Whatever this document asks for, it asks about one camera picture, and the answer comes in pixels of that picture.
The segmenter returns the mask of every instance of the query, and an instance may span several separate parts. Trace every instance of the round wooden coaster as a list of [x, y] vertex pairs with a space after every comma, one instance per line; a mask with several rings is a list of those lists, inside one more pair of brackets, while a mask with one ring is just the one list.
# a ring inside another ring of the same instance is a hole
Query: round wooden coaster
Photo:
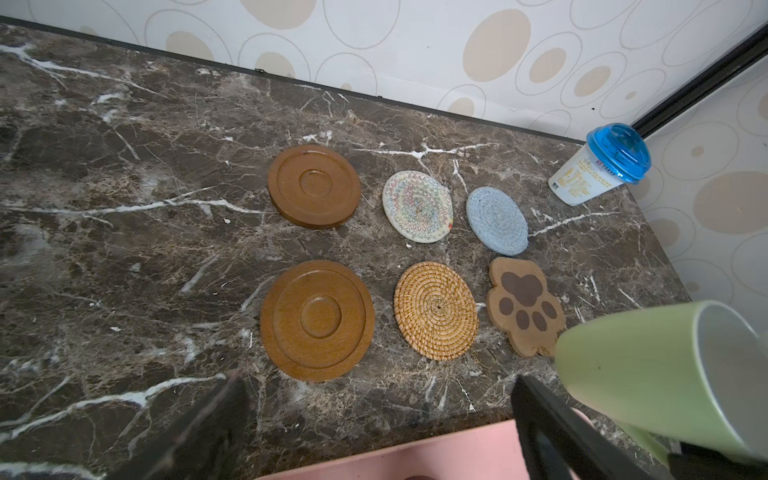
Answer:
[[277, 279], [261, 307], [261, 338], [277, 368], [322, 382], [357, 365], [373, 338], [373, 301], [353, 271], [327, 260]]
[[299, 145], [275, 158], [267, 178], [275, 208], [301, 227], [338, 227], [355, 213], [360, 180], [341, 155], [320, 145]]
[[413, 349], [434, 360], [466, 352], [479, 326], [475, 298], [465, 281], [436, 262], [417, 263], [400, 277], [395, 318]]

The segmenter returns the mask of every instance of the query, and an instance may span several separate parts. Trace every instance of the paw-shaped coaster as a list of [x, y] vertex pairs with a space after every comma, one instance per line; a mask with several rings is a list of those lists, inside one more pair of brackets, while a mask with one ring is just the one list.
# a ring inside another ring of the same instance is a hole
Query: paw-shaped coaster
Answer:
[[488, 315], [507, 333], [522, 356], [554, 356], [558, 333], [565, 329], [560, 300], [547, 290], [544, 272], [533, 262], [498, 257], [489, 269]]

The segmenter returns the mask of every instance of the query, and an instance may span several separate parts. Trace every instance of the blue lid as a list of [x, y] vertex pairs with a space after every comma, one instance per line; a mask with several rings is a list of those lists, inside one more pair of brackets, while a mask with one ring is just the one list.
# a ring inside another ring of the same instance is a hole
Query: blue lid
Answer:
[[587, 145], [605, 167], [628, 184], [637, 184], [650, 168], [643, 138], [629, 125], [608, 124], [587, 134]]

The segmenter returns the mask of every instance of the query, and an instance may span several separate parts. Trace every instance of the wallpaper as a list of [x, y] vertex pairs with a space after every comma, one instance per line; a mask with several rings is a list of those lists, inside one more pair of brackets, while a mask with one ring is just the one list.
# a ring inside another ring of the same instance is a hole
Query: wallpaper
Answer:
[[768, 331], [768, 57], [646, 142], [630, 190], [691, 298]]
[[584, 139], [768, 20], [764, 0], [3, 0], [0, 14]]

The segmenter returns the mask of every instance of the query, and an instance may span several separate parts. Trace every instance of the woven coaster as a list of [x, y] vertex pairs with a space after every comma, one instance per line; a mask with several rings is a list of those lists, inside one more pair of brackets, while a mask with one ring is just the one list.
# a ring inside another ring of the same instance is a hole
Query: woven coaster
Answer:
[[434, 360], [454, 359], [475, 342], [478, 316], [465, 281], [447, 266], [421, 262], [400, 277], [395, 318], [414, 350]]
[[453, 228], [450, 192], [422, 172], [392, 175], [384, 185], [382, 203], [389, 222], [408, 240], [434, 243]]
[[528, 248], [528, 222], [509, 195], [480, 187], [467, 198], [467, 220], [489, 249], [512, 257]]

